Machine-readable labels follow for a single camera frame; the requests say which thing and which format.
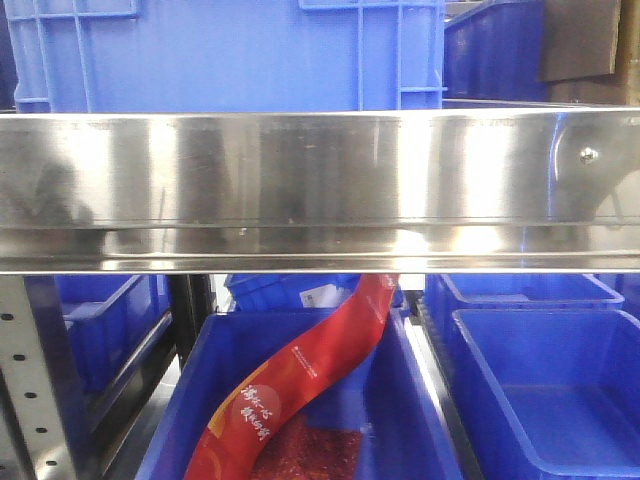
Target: red plastic bag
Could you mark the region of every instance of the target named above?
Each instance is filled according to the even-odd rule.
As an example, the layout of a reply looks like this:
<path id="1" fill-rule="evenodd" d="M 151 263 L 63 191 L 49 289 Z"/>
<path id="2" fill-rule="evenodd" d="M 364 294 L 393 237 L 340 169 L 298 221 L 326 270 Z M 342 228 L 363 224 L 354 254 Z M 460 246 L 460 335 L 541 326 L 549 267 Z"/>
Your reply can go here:
<path id="1" fill-rule="evenodd" d="M 362 275 L 333 314 L 254 370 L 216 410 L 185 480 L 249 479 L 275 432 L 378 344 L 396 285 L 397 275 Z"/>

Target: metal rail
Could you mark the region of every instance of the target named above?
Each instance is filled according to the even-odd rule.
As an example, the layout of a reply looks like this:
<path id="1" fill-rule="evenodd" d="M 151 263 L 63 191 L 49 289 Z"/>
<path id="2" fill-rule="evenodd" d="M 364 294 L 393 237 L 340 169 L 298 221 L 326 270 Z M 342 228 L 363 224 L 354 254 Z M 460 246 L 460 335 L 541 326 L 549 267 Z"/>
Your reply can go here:
<path id="1" fill-rule="evenodd" d="M 640 110 L 0 116 L 0 272 L 640 268 Z"/>

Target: screw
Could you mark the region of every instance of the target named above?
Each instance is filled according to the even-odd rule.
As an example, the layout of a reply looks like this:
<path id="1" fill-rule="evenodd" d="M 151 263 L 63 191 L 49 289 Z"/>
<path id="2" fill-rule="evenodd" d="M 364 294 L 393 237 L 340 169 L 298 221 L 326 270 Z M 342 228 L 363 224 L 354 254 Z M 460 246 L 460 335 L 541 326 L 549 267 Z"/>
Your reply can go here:
<path id="1" fill-rule="evenodd" d="M 590 165 L 598 160 L 600 154 L 591 147 L 584 148 L 580 152 L 580 161 L 583 165 Z"/>

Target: reflective metal surface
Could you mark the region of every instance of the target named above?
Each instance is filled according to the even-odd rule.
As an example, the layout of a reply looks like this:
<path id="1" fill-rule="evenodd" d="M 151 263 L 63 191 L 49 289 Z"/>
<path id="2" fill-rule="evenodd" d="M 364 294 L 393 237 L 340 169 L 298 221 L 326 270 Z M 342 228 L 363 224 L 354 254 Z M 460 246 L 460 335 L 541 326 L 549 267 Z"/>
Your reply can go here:
<path id="1" fill-rule="evenodd" d="M 3 272 L 640 268 L 638 109 L 8 115 L 0 172 Z"/>
<path id="2" fill-rule="evenodd" d="M 0 372 L 0 480 L 33 480 L 35 472 Z"/>
<path id="3" fill-rule="evenodd" d="M 446 368 L 442 367 L 438 348 L 429 333 L 428 327 L 432 326 L 431 319 L 422 301 L 419 301 L 417 305 L 417 316 L 411 318 L 414 322 L 412 325 L 413 334 L 407 332 L 407 338 L 413 347 L 427 392 L 436 406 L 440 422 L 444 426 L 444 431 L 449 433 L 451 442 L 455 446 L 464 478 L 466 480 L 484 480 L 473 446 L 451 396 Z"/>
<path id="4" fill-rule="evenodd" d="M 36 478 L 97 478 L 53 279 L 0 276 L 0 310 L 0 368 Z"/>

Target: blue container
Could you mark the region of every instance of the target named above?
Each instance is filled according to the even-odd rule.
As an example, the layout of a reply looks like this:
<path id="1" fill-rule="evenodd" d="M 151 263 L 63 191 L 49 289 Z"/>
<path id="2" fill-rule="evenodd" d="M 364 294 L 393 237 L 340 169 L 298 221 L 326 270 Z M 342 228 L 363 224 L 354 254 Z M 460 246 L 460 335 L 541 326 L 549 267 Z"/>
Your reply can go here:
<path id="1" fill-rule="evenodd" d="M 0 1 L 0 16 L 4 17 L 4 4 Z M 16 88 L 16 67 L 11 53 L 9 29 L 4 18 L 0 19 L 0 109 L 13 106 L 13 91 Z"/>
<path id="2" fill-rule="evenodd" d="M 226 396 L 263 361 L 330 313 L 307 309 L 210 317 L 136 479 L 182 479 L 202 431 Z M 374 353 L 304 413 L 315 427 L 363 433 L 356 480 L 462 480 L 405 328 L 410 329 L 393 311 Z"/>
<path id="3" fill-rule="evenodd" d="M 236 309 L 244 312 L 333 308 L 355 291 L 359 280 L 359 274 L 234 274 L 227 277 L 225 287 Z M 400 288 L 392 306 L 409 309 Z"/>
<path id="4" fill-rule="evenodd" d="M 626 312 L 640 318 L 640 274 L 638 273 L 604 273 L 596 275 L 598 279 L 619 292 L 624 297 Z"/>
<path id="5" fill-rule="evenodd" d="M 169 308 L 163 275 L 56 275 L 71 348 L 86 392 L 109 384 Z"/>
<path id="6" fill-rule="evenodd" d="M 459 310 L 454 398 L 485 478 L 640 479 L 640 323 Z"/>
<path id="7" fill-rule="evenodd" d="M 5 0 L 21 112 L 439 107 L 444 0 Z"/>
<path id="8" fill-rule="evenodd" d="M 488 0 L 445 26 L 447 98 L 547 101 L 544 0 Z"/>
<path id="9" fill-rule="evenodd" d="M 458 309 L 618 309 L 624 298 L 593 275 L 427 275 L 427 308 L 445 345 Z"/>

